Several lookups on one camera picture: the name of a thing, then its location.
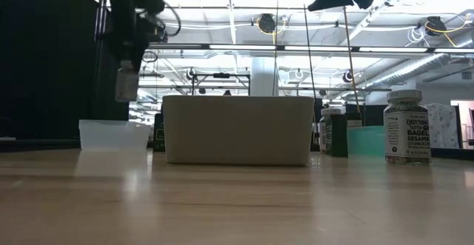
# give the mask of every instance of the glass jar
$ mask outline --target glass jar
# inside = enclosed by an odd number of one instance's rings
[[[341,110],[337,108],[321,109],[321,120],[319,121],[319,150],[326,153],[326,120],[330,115],[340,115]]]
[[[385,160],[391,164],[430,164],[428,109],[420,105],[420,90],[387,94],[384,110]]]

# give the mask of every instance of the exposed duct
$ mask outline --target exposed duct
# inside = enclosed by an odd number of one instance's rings
[[[473,47],[474,31],[466,33],[453,41],[461,47]],[[393,85],[398,82],[407,80],[409,78],[416,77],[422,73],[434,70],[441,65],[448,64],[453,58],[447,53],[436,53],[420,59],[408,60],[396,67],[390,68],[380,75],[375,76],[367,80],[366,87],[377,87],[381,85]]]

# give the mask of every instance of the clear plastic container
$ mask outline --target clear plastic container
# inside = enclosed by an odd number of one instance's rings
[[[420,90],[387,94],[384,111],[385,160],[392,164],[430,164],[428,109],[420,105]]]
[[[330,115],[340,115],[341,110],[337,108],[321,109],[321,120],[319,121],[319,149],[326,153],[326,120]]]
[[[83,150],[145,150],[150,127],[129,121],[80,120]]]

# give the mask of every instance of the teal container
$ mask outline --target teal container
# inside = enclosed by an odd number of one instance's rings
[[[384,126],[348,128],[347,149],[351,155],[385,157]]]

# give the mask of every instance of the bottle label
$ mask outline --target bottle label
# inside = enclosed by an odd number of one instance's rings
[[[319,135],[321,142],[319,142],[319,149],[325,150],[326,149],[326,123],[321,122],[319,123]]]
[[[347,127],[362,127],[362,120],[347,120]]]
[[[386,113],[384,128],[386,156],[431,157],[428,113]]]

